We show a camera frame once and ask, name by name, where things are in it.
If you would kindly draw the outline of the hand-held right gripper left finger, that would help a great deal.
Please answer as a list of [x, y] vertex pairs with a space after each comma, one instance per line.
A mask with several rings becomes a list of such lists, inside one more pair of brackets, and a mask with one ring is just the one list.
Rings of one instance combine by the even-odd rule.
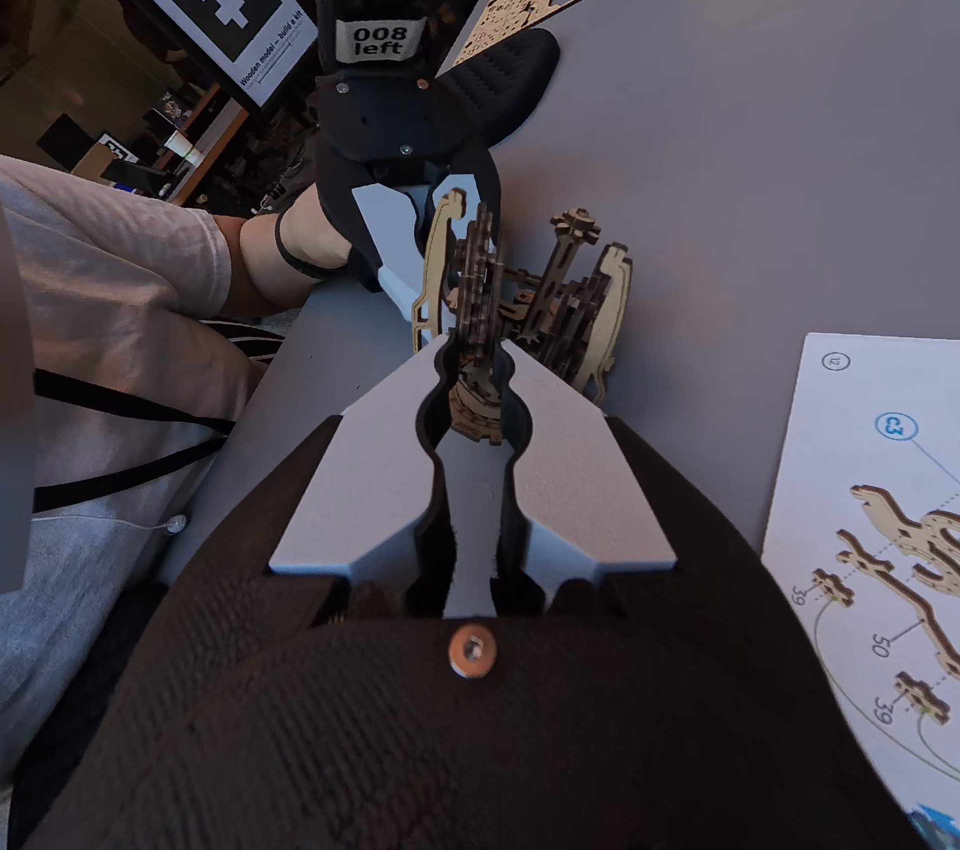
[[270, 557], [275, 574], [421, 574], [415, 527], [431, 503], [435, 464], [417, 419], [449, 341], [439, 336], [345, 410]]

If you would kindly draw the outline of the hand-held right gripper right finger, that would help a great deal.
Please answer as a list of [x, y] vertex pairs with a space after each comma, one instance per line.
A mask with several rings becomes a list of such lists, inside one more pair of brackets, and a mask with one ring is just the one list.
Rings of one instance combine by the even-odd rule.
[[499, 559], [530, 579], [671, 570], [677, 557], [605, 414], [510, 340], [496, 347]]

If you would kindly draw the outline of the wooden gear assembly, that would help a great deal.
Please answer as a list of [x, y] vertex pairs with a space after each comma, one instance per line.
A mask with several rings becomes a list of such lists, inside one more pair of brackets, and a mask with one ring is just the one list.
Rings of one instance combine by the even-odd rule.
[[453, 252], [452, 272], [458, 275], [455, 336], [462, 364], [491, 361], [500, 336], [504, 264], [494, 242], [494, 222], [493, 212], [480, 202]]

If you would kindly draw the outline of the wooden mechanical model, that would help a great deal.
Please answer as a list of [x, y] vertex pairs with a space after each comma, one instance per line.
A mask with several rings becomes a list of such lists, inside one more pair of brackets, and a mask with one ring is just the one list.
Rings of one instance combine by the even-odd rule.
[[[414, 304], [414, 352], [442, 331], [450, 314], [449, 331], [456, 340], [458, 275], [452, 257], [466, 236], [467, 195], [452, 189], [436, 206], [424, 254], [424, 280]], [[600, 405], [607, 393], [606, 376], [624, 321], [633, 276], [625, 244], [607, 244], [590, 276], [569, 279], [578, 250], [594, 245], [601, 229], [586, 209], [571, 208], [550, 219], [556, 243], [542, 274], [508, 268], [503, 252], [498, 343], [510, 340], [571, 388]], [[452, 430], [472, 441], [502, 443], [501, 397], [495, 386], [495, 351], [489, 362], [461, 363], [449, 392]]]

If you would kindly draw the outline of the person's left forearm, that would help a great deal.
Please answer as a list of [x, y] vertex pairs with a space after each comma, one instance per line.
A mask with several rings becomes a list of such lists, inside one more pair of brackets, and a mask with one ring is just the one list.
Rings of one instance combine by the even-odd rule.
[[266, 317], [306, 303], [318, 280], [290, 267], [276, 241], [275, 216], [213, 216], [229, 252], [231, 278], [223, 317]]

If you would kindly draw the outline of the person's left hand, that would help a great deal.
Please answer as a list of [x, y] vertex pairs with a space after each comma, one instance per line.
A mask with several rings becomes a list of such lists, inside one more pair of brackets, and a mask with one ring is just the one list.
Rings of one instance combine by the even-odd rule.
[[299, 194], [283, 214], [280, 240], [294, 259], [322, 270], [344, 267], [351, 243], [333, 226], [315, 183]]

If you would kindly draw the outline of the black striped cloth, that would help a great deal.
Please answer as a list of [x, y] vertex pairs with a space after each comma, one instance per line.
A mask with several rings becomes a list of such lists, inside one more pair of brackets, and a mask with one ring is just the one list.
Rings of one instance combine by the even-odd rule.
[[237, 347], [253, 363], [264, 367], [273, 361], [285, 340], [282, 334], [237, 319], [210, 318], [200, 323]]

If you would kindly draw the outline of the assembly instruction booklet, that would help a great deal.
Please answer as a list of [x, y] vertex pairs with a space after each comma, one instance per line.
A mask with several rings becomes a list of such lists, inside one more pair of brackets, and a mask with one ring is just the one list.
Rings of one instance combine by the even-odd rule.
[[810, 333], [762, 562], [930, 848], [958, 848], [959, 342]]

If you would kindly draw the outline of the person's grey pants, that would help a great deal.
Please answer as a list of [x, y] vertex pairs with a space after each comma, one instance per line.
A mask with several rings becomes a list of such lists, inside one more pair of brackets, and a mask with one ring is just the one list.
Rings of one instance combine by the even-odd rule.
[[126, 513], [107, 501], [31, 520], [23, 585], [1, 598], [3, 783], [76, 675], [144, 554], [186, 526], [184, 504]]

